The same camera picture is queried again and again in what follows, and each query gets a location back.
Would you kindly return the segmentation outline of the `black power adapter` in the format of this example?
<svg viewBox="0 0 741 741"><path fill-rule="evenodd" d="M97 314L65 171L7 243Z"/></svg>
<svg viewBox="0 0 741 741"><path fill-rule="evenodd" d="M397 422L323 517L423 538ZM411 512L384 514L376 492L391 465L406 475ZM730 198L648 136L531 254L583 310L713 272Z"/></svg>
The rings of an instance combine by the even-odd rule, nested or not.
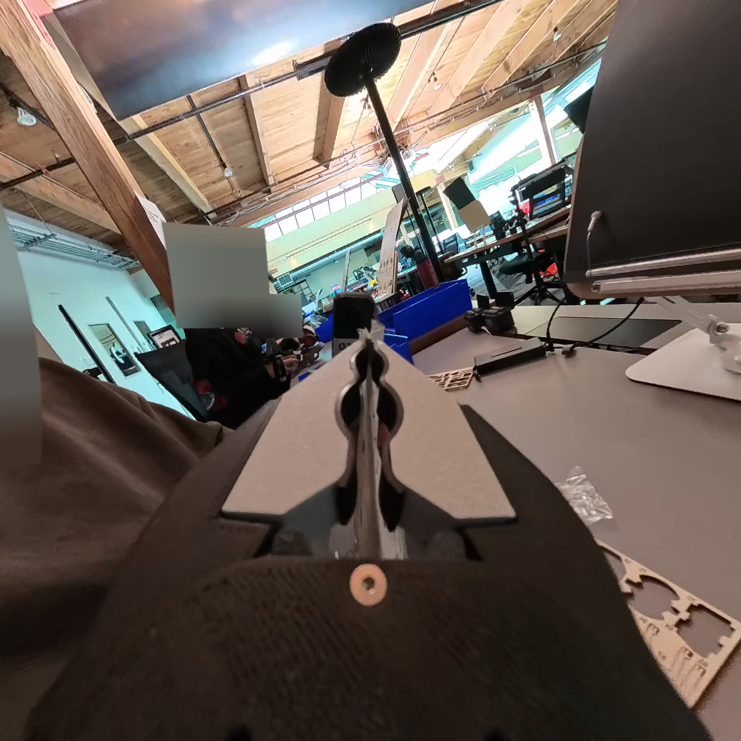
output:
<svg viewBox="0 0 741 741"><path fill-rule="evenodd" d="M474 359L474 375L485 376L509 367L544 358L546 345L538 338L518 339Z"/></svg>

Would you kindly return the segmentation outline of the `long wooden desk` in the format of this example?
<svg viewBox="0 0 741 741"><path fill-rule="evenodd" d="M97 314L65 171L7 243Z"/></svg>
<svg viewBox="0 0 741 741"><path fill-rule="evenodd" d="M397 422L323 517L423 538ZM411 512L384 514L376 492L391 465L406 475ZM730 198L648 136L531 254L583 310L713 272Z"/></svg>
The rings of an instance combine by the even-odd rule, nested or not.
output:
<svg viewBox="0 0 741 741"><path fill-rule="evenodd" d="M490 299L497 291L510 291L514 293L515 306L526 301L531 301L534 305L541 305L544 301L559 301L557 293L564 292L560 265L565 256L565 236L568 232L569 216L570 204L529 223L524 221L524 217L520 217L516 220L513 233L502 238L475 238L472 247L445 258L442 263L465 269L479 267ZM549 272L555 273L557 269L557 275L543 277L548 277L549 280L558 279L556 287L526 284L524 276L499 275L499 267L505 261L512 260L519 254L533 255L536 251L543 250L553 254L556 261Z"/></svg>

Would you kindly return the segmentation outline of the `cardboard sign board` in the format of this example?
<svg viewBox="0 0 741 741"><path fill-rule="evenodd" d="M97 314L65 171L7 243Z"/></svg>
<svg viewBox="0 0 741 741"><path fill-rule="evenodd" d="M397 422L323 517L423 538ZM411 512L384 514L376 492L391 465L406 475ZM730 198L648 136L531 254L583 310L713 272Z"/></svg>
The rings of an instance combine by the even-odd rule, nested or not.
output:
<svg viewBox="0 0 741 741"><path fill-rule="evenodd" d="M407 209L406 196L388 213L383 228L379 264L376 272L378 296L388 296L396 291L397 258L396 239Z"/></svg>

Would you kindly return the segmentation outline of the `small crumpled plastic bag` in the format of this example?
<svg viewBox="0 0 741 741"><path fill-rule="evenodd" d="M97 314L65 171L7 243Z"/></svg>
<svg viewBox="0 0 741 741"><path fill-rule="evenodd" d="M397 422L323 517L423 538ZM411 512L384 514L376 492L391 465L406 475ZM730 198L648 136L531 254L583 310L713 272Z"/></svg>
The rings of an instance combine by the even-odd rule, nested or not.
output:
<svg viewBox="0 0 741 741"><path fill-rule="evenodd" d="M571 468L568 476L562 482L556 482L555 486L587 526L614 518L611 507L579 466Z"/></svg>

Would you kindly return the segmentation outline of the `black book stand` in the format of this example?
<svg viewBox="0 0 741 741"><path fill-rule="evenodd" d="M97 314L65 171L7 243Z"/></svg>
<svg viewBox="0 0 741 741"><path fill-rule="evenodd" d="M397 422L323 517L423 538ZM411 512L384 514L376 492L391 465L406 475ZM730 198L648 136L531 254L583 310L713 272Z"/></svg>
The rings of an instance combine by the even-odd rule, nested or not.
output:
<svg viewBox="0 0 741 741"><path fill-rule="evenodd" d="M618 2L580 143L565 255L583 299L644 298L692 326L626 375L739 401L739 1Z"/></svg>

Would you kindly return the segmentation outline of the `equipment rack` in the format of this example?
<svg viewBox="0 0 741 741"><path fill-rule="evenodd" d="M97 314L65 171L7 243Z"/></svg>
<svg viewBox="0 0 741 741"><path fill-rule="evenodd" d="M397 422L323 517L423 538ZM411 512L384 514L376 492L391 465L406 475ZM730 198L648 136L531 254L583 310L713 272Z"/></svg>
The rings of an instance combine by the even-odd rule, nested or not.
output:
<svg viewBox="0 0 741 741"><path fill-rule="evenodd" d="M564 158L511 188L511 203L527 220L545 217L570 203L574 159Z"/></svg>

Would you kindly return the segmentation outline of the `wooden puzzle sheet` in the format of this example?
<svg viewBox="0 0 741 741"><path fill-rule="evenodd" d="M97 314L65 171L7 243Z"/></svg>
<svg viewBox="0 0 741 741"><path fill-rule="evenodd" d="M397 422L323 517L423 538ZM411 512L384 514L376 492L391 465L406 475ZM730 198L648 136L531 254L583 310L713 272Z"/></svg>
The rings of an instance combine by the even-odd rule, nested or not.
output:
<svg viewBox="0 0 741 741"><path fill-rule="evenodd" d="M654 660L685 704L694 708L738 648L739 621L607 543L598 540L597 544L607 557L620 561L624 572L616 575L616 579L628 602L635 596L636 589L644 588L648 582L655 582L674 594L670 608L660 616L649 616L632 604L628 607ZM680 627L694 617L693 611L706 611L727 625L728 635L718 636L711 651L692 648L680 634Z"/></svg>
<svg viewBox="0 0 741 741"><path fill-rule="evenodd" d="M457 370L428 375L428 379L448 393L464 391L472 382L481 382L482 377L473 367L464 367Z"/></svg>
<svg viewBox="0 0 741 741"><path fill-rule="evenodd" d="M382 462L379 452L379 390L369 365L359 385L359 425L357 436L357 500L353 517L354 552L357 557L378 560L404 560L408 550L401 528L390 531L379 508Z"/></svg>

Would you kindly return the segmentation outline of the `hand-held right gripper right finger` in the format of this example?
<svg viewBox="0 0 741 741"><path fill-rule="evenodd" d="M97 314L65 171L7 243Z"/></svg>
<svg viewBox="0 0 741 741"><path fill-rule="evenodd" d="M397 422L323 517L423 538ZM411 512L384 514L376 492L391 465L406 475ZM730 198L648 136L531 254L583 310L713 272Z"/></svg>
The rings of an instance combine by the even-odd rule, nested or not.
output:
<svg viewBox="0 0 741 741"><path fill-rule="evenodd" d="M370 376L387 528L432 536L514 522L515 509L452 395L383 342L370 343Z"/></svg>

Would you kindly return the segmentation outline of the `grey desk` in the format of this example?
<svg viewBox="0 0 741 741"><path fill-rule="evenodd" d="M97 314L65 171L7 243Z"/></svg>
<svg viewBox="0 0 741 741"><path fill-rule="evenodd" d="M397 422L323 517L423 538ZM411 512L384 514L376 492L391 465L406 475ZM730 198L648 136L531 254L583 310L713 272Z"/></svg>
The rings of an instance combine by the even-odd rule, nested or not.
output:
<svg viewBox="0 0 741 741"><path fill-rule="evenodd" d="M631 381L638 354L550 354L449 393L552 482L581 468L598 540L739 619L739 403Z"/></svg>

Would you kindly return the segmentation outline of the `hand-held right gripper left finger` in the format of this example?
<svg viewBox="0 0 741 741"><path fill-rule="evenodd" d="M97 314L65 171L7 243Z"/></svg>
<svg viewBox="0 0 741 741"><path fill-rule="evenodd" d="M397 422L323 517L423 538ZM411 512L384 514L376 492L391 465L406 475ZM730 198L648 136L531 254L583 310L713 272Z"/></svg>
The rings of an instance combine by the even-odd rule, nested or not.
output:
<svg viewBox="0 0 741 741"><path fill-rule="evenodd" d="M355 554L359 385L371 366L362 337L281 398L222 505L266 524L269 554L329 554L333 531Z"/></svg>

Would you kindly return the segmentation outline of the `black floor pole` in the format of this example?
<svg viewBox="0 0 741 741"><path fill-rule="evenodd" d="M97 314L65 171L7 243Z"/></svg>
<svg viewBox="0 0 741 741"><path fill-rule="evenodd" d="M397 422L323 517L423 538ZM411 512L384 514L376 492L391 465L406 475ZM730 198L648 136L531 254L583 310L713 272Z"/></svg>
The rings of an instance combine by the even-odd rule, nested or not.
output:
<svg viewBox="0 0 741 741"><path fill-rule="evenodd" d="M375 112L379 127L408 200L408 208L420 233L421 244L427 256L429 271L435 283L444 282L440 260L425 223L416 193L394 136L390 119L382 103L376 80L382 77L399 56L402 37L398 27L390 22L372 24L351 35L333 53L324 73L325 84L331 94L347 98L365 88Z"/></svg>

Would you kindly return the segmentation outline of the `dark desk mat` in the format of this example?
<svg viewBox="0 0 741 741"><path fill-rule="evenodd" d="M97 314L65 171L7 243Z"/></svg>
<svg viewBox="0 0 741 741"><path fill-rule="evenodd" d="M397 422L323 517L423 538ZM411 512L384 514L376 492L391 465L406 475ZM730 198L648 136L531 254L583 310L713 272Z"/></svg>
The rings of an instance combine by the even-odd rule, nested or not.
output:
<svg viewBox="0 0 741 741"><path fill-rule="evenodd" d="M631 349L678 326L678 320L556 316L551 322L551 341L555 347L586 344L601 337L598 345Z"/></svg>

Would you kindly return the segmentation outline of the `black office chair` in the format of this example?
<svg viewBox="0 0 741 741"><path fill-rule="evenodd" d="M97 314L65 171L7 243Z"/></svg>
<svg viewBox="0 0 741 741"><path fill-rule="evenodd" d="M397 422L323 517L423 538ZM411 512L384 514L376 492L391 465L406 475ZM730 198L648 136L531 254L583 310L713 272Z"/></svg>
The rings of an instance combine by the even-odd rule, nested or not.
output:
<svg viewBox="0 0 741 741"><path fill-rule="evenodd" d="M558 279L549 280L548 277L543 277L543 275L557 275L557 269L555 269L555 273L549 272L551 266L555 263L554 255L545 250L536 251L533 255L519 254L512 260L505 261L501 264L499 275L524 276L526 284L535 283L537 285L544 284L545 286L556 287L558 285Z"/></svg>

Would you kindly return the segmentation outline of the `person's brown shirt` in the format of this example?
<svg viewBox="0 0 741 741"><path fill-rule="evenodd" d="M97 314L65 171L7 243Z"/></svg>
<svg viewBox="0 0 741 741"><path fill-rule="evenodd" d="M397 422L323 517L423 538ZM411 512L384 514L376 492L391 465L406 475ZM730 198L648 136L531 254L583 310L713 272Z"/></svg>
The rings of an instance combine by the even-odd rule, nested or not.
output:
<svg viewBox="0 0 741 741"><path fill-rule="evenodd" d="M229 629L273 529L226 519L238 431L39 358L42 460L2 467L2 739L269 739Z"/></svg>

